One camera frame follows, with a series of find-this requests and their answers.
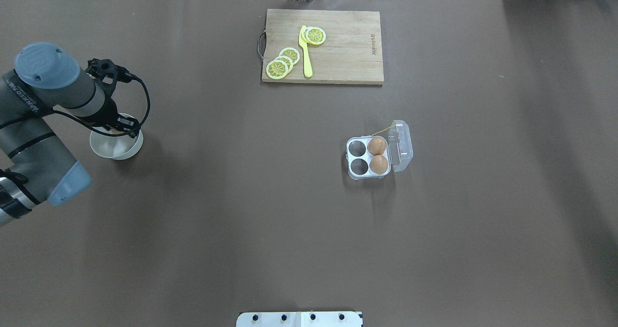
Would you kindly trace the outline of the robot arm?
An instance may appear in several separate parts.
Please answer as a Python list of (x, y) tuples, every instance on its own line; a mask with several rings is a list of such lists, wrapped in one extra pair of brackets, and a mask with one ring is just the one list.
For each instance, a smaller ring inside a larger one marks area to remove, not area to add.
[(145, 83), (111, 60), (91, 59), (83, 70), (47, 42), (25, 46), (1, 76), (0, 146), (13, 162), (1, 171), (0, 218), (6, 225), (49, 202), (72, 199), (91, 184), (81, 162), (45, 121), (61, 115), (90, 131), (91, 149), (106, 159), (131, 158), (141, 149), (145, 120), (118, 111), (118, 82)]

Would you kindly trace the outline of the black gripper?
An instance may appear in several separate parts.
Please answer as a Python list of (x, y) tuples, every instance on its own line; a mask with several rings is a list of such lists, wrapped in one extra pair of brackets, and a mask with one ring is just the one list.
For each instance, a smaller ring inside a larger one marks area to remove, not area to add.
[(118, 136), (136, 138), (139, 120), (132, 116), (121, 116), (114, 100), (105, 100), (102, 108), (94, 115), (94, 127), (114, 130)]

